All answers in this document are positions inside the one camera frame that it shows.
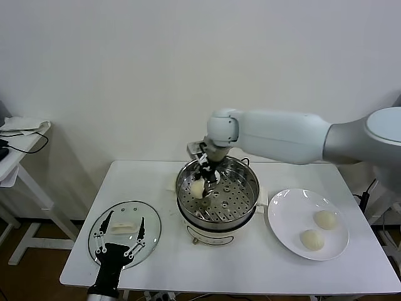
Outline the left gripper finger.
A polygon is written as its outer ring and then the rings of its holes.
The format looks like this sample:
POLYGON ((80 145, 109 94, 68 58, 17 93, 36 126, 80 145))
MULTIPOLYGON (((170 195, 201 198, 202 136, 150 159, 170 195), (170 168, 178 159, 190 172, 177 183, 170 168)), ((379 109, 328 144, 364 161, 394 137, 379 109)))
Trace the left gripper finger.
POLYGON ((110 222, 112 216, 113 211, 104 212, 91 227, 90 253, 105 253, 107 251, 105 243, 107 242, 107 234, 109 234, 111 229, 110 222))
POLYGON ((124 253, 124 256, 128 257, 129 259, 134 259, 134 257, 140 252, 140 250, 145 247, 144 238, 145 238, 145 218, 142 216, 136 243, 124 253))

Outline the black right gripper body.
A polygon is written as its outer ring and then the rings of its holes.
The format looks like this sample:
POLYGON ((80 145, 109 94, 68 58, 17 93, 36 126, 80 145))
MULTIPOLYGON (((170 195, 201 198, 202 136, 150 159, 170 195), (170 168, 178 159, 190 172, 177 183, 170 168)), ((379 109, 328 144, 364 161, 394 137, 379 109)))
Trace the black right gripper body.
POLYGON ((204 161, 199 166, 199 172, 201 177, 205 181, 218 181, 219 175, 216 172, 217 164, 215 162, 204 161))

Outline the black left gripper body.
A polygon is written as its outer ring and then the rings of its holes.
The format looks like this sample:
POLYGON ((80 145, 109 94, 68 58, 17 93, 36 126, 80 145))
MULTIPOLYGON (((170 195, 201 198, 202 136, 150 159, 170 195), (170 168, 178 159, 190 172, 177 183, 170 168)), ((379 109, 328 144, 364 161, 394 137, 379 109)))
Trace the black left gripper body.
POLYGON ((97 258, 100 261, 100 269, 95 280, 94 287, 117 288, 123 267, 133 262, 134 256, 129 251, 130 247, 116 243, 106 243, 106 252, 100 252, 97 258))

